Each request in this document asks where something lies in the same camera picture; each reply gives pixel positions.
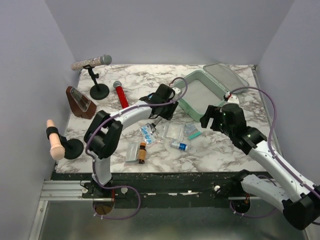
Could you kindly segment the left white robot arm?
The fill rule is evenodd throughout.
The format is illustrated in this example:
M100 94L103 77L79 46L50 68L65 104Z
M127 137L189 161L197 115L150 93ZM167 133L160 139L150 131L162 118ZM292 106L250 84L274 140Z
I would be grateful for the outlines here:
M157 90L141 97L135 104L113 113L100 110L84 135L85 153L92 158L93 191L101 198L111 191L111 156L116 151L122 131L146 119L170 120L178 106L181 91L161 84Z

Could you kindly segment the mint green medicine case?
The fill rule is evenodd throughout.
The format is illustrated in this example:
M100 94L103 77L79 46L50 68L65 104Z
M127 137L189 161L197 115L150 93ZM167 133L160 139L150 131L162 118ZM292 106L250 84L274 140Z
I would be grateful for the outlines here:
M249 86L244 78L223 63L207 64L184 79L173 84L182 92L186 91L178 105L196 122L200 121L209 105L222 106L226 92Z

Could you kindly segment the blue white small bottle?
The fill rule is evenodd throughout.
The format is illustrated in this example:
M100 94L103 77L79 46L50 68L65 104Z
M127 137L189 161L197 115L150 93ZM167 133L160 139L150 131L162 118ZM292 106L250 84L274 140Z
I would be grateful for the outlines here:
M177 150L186 152L189 149L189 146L183 142L177 141L177 140L172 140L170 143L170 146L172 148L175 148Z

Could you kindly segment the white gauze pad packet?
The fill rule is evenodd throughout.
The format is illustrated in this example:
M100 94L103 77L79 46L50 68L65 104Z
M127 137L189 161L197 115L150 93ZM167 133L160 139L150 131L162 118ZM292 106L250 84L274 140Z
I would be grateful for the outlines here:
M184 137L184 126L182 124L165 123L161 132L164 139L182 141Z

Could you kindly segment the amber orange-cap bottle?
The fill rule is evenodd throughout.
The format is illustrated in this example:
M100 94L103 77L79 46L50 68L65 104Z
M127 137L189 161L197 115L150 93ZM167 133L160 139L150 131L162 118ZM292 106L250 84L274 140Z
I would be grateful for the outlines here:
M146 154L147 154L146 143L145 142L141 142L140 145L139 145L139 151L138 151L138 163L139 164L144 164L145 163Z

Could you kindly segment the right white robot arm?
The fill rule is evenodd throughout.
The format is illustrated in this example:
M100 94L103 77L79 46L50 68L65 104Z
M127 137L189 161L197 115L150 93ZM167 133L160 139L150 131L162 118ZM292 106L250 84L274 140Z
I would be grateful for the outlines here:
M232 144L258 162L278 183L278 186L245 171L244 177L230 183L230 191L241 196L255 195L281 211L297 230L304 230L320 216L320 187L295 170L268 145L267 137L257 128L247 125L244 111L236 103L222 107L209 105L200 118L202 128L228 136Z

